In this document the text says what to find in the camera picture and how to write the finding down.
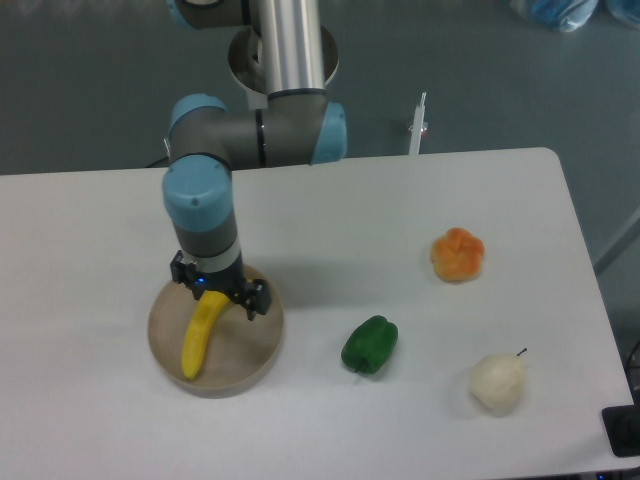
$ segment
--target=blue joint cover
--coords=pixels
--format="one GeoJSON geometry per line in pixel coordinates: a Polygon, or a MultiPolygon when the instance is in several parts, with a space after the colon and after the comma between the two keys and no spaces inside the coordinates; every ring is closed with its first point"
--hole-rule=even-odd
{"type": "Polygon", "coordinates": [[[185,18],[182,16],[182,13],[180,13],[180,10],[176,5],[176,0],[167,0],[167,7],[169,7],[169,13],[171,14],[171,18],[173,19],[174,22],[176,22],[176,24],[178,24],[185,30],[195,30],[195,28],[193,28],[189,24],[189,22],[185,20],[185,18]]]}
{"type": "Polygon", "coordinates": [[[162,180],[167,213],[188,232],[207,232],[233,211],[231,175],[218,160],[187,155],[174,162],[162,180]]]}
{"type": "Polygon", "coordinates": [[[311,157],[311,165],[337,162],[347,154],[347,124],[344,108],[339,103],[329,103],[324,114],[322,128],[316,148],[311,157]]]}
{"type": "Polygon", "coordinates": [[[218,97],[212,97],[204,93],[194,93],[192,95],[187,95],[186,97],[180,99],[178,103],[176,103],[176,105],[173,107],[173,111],[171,112],[169,133],[171,133],[171,129],[176,124],[176,122],[183,116],[185,116],[190,111],[195,110],[196,108],[202,107],[216,107],[224,110],[225,112],[227,111],[227,106],[218,97]]]}

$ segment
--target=toy orange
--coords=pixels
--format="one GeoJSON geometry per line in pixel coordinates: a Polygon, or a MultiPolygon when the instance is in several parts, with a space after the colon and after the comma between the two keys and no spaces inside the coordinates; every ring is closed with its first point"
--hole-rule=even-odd
{"type": "Polygon", "coordinates": [[[436,274],[446,282],[470,280],[480,273],[484,244],[464,228],[452,228],[431,247],[436,274]]]}

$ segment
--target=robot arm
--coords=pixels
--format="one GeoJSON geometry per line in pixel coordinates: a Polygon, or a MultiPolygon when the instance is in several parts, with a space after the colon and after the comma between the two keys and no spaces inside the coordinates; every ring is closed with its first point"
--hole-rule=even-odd
{"type": "MultiPolygon", "coordinates": [[[[255,5],[207,8],[247,3],[255,5]]],[[[174,7],[188,23],[195,17],[185,12],[202,8],[184,0],[175,0],[174,7]]],[[[243,274],[231,171],[325,163],[346,153],[344,110],[328,102],[324,90],[317,0],[260,0],[259,11],[268,109],[232,115],[215,97],[180,100],[163,180],[165,207],[181,246],[171,262],[173,280],[196,299],[205,290],[225,293],[249,319],[266,313],[271,298],[264,281],[243,274]]]]}

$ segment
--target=gray floor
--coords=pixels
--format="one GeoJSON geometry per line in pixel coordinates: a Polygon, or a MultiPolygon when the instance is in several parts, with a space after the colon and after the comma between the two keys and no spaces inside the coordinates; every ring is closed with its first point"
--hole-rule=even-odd
{"type": "MultiPolygon", "coordinates": [[[[330,94],[347,110],[349,156],[406,153],[427,90],[422,153],[558,153],[592,257],[640,205],[640,31],[601,10],[549,33],[506,1],[320,3],[340,48],[330,94]]],[[[226,62],[234,33],[182,31],[162,0],[0,2],[0,174],[141,167],[164,155],[188,93],[244,109],[226,62]]],[[[640,242],[600,286],[625,355],[640,338],[640,242]]]]}

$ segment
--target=white table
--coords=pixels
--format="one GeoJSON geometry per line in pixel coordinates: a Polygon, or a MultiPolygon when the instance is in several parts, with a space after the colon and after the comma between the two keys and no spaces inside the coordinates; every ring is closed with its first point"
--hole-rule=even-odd
{"type": "Polygon", "coordinates": [[[163,173],[0,178],[2,478],[466,480],[640,464],[613,456],[600,418],[631,397],[551,151],[235,173],[245,259],[278,287],[287,326],[267,376],[218,400],[176,387],[147,344],[178,249],[163,173]],[[462,285],[428,261],[453,226],[486,246],[483,274],[462,285]],[[374,314],[400,338],[363,378],[340,350],[374,314]],[[466,392],[469,368],[523,347],[526,394],[491,416],[466,392]]]}

